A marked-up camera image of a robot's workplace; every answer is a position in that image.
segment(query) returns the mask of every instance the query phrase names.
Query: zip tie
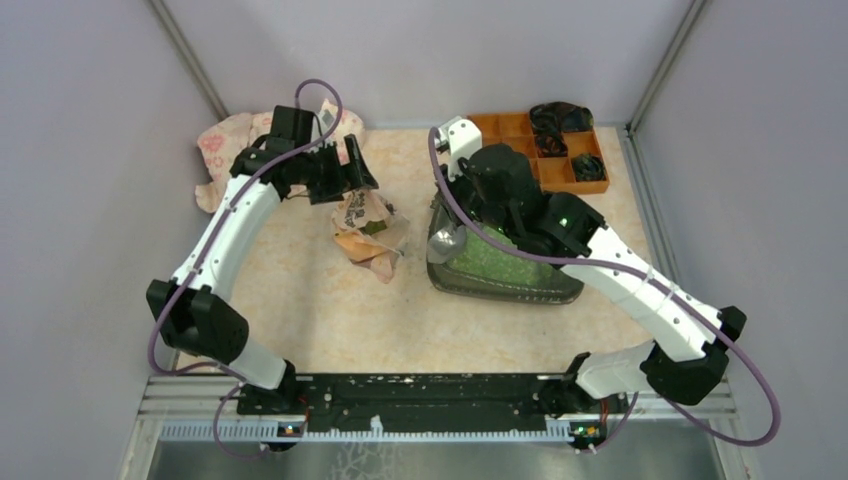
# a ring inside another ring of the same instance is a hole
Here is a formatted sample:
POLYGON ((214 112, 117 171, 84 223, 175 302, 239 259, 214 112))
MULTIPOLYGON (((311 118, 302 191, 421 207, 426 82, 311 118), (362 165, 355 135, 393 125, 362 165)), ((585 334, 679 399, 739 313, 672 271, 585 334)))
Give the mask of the zip tie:
POLYGON ((666 295, 665 298, 662 299, 662 301, 657 306, 657 309, 654 310, 654 312, 659 313, 659 311, 665 306, 666 302, 671 300, 671 297, 673 297, 677 293, 677 290, 678 290, 677 284, 669 280, 669 282, 668 282, 668 295, 666 295))

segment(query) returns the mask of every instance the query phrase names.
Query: orange sorting tray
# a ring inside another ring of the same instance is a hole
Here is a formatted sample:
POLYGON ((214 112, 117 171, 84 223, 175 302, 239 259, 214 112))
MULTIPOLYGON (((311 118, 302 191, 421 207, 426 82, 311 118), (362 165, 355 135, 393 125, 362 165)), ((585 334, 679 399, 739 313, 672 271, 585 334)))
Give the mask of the orange sorting tray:
POLYGON ((583 153, 601 159, 601 147, 595 131, 563 133, 562 140, 568 147, 565 157, 542 157, 536 148, 530 115, 527 113, 488 113, 468 115, 468 119, 483 132, 483 146, 505 143, 513 150, 523 153, 530 162, 533 176, 546 192, 569 192, 576 195, 604 193, 609 188, 609 174, 603 180, 578 182, 571 160, 583 153))

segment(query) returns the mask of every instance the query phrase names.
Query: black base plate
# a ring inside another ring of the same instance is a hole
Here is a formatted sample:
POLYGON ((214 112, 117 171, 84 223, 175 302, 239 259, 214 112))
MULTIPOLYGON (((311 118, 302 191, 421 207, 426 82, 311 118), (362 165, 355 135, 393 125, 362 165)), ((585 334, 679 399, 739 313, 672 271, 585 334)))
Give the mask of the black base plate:
MULTIPOLYGON (((576 413, 545 393, 561 383, 561 374, 299 374, 299 402, 247 385, 237 411, 302 415, 308 405, 312 432, 369 431, 376 415, 386 432, 540 431, 545 415, 576 413)), ((608 405, 611 413, 626 408, 617 397, 608 405)))

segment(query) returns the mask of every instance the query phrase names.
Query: pink cloth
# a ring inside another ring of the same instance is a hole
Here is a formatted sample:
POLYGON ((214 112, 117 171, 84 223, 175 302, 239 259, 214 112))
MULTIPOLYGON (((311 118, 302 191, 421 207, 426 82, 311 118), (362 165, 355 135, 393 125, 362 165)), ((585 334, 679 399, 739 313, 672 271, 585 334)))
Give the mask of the pink cloth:
MULTIPOLYGON (((321 122, 323 128, 326 128, 335 119, 337 113, 338 107, 330 103, 329 100, 324 100, 324 104, 318 112, 318 121, 321 122)), ((273 112, 256 115, 239 113, 224 119, 198 137, 197 146, 200 147, 203 162, 209 170, 212 181, 194 188, 197 206, 209 213, 218 209, 227 189, 227 182, 230 180, 230 168, 233 166, 236 156, 260 135, 271 131, 272 116, 273 112)), ((341 123, 330 136, 330 140, 337 143, 336 148, 342 164, 349 161, 347 149, 344 146, 344 137, 351 133, 356 136, 359 146, 363 146, 365 125, 357 114, 345 110, 342 112, 341 123)), ((302 189, 293 189, 292 194, 301 192, 302 189)))

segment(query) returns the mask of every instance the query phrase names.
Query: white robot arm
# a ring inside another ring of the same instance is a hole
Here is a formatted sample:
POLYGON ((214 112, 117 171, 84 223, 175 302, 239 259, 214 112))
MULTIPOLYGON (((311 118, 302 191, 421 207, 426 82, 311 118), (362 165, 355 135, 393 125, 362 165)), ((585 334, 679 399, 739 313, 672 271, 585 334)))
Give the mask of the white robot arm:
MULTIPOLYGON (((450 152, 443 169, 448 186, 472 218, 501 229, 528 253, 614 262, 644 272, 645 279, 639 279, 597 265, 560 268, 606 295, 654 338, 619 352, 578 356, 569 374, 580 389, 601 399, 653 388, 686 405, 697 404, 712 390, 726 368, 727 347, 670 301, 671 294, 663 294, 649 281, 685 298, 732 340, 745 323, 741 311, 719 310, 683 292, 628 248, 603 217, 577 196, 542 194, 526 157, 505 145, 483 148, 482 134, 470 120, 456 117, 438 130, 433 147, 450 152)), ((451 208, 444 199, 443 204, 451 208)))

